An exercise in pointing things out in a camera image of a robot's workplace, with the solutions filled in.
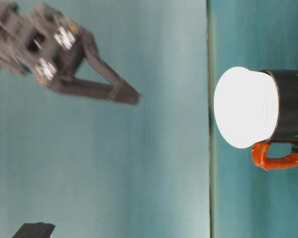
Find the teal backdrop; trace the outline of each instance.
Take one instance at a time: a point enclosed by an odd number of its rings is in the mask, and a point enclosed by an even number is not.
[[[230,67],[298,69],[298,0],[210,0],[210,105]],[[212,120],[214,238],[298,238],[298,167],[266,172]],[[288,153],[274,146],[271,156]]]
[[[209,237],[206,2],[47,2],[95,33],[142,99],[57,95],[1,68],[0,238],[40,221],[56,238]],[[102,80],[86,63],[78,74]]]

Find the teal wall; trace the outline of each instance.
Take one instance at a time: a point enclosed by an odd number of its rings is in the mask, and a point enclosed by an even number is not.
[[[210,0],[209,17],[211,92],[236,65],[298,68],[298,0]],[[298,238],[298,167],[265,172],[250,149],[224,141],[214,120],[211,130],[214,238]]]
[[[39,221],[56,238],[209,237],[205,1],[48,2],[95,33],[142,100],[61,96],[0,69],[0,238]]]

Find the black mug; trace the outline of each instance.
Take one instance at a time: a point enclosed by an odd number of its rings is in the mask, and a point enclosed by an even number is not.
[[[276,128],[266,141],[253,146],[255,164],[265,170],[286,169],[298,165],[298,70],[261,70],[276,83],[279,113]],[[292,151],[282,158],[267,158],[272,143],[291,143]]]
[[[227,70],[214,95],[214,113],[225,140],[253,145],[255,164],[265,170],[298,165],[298,70]],[[290,154],[267,158],[272,143],[291,143]]]

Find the orange handle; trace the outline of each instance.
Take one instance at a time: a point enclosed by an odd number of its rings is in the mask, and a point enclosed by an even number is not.
[[[253,161],[256,166],[264,170],[288,169],[298,165],[298,144],[292,143],[292,152],[281,158],[267,158],[270,148],[268,143],[256,143],[252,149]]]

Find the robotic arm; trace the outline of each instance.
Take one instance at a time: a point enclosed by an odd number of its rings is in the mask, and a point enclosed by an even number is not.
[[[84,58],[109,84],[74,77]],[[93,34],[48,5],[21,17],[15,3],[0,2],[0,66],[18,75],[30,70],[57,93],[131,105],[140,97],[101,59]]]

